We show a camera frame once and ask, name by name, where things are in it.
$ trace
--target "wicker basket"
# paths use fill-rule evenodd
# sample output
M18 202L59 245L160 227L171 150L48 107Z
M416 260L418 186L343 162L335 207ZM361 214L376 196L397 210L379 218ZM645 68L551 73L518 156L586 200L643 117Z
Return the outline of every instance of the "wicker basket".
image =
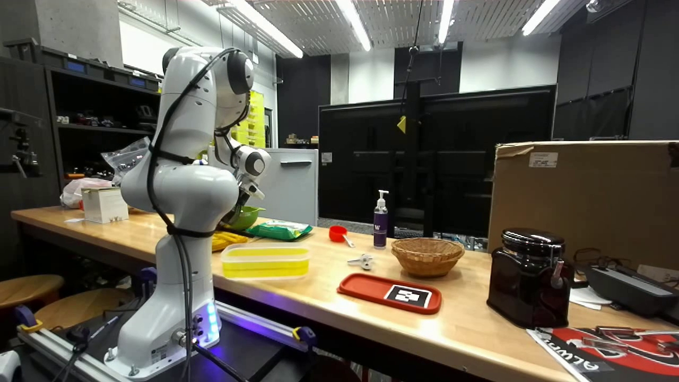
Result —
M447 275L464 255L461 245L432 237L397 239L390 250L404 275L425 278Z

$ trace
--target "yellow plastic container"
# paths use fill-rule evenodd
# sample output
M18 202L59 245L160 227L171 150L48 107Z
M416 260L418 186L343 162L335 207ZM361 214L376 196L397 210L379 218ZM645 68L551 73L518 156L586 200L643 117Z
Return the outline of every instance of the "yellow plastic container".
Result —
M298 278L309 271L309 250L290 242L245 242L220 253L225 278Z

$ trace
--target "cardboard box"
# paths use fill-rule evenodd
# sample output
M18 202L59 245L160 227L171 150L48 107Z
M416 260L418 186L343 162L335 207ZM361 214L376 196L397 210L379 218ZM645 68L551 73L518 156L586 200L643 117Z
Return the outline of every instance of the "cardboard box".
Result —
M83 189L83 208L86 224L113 224L129 217L121 189Z
M679 142L501 145L489 250L501 247L507 227L561 236L569 260L575 250L598 248L626 266L679 270ZM582 253L577 263L595 258Z

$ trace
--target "stool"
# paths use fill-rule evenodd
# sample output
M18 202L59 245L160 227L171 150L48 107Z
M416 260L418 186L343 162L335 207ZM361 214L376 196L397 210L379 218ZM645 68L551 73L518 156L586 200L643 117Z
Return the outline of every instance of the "stool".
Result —
M23 277L0 283L0 342L3 345L17 333L12 307L51 304L59 297L62 285L64 278L58 275Z
M106 311L119 311L131 302L131 291L121 288L94 288L58 300L36 313L45 329L72 329L80 323L101 317Z

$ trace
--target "plastic bag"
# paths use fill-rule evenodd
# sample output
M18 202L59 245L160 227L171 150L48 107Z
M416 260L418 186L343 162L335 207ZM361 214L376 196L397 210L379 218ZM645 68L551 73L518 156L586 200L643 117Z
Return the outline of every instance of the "plastic bag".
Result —
M260 220L260 224L254 224L245 232L245 236L294 242L307 236L309 232L312 232L312 226L300 226L290 220Z
M113 183L106 179L77 179L64 186L59 202L66 208L83 208L83 189L106 189L106 186L113 186Z
M143 137L119 150L101 154L103 162L115 171L115 181L119 181L124 173L129 173L143 160L143 156L149 154L149 145L150 140Z

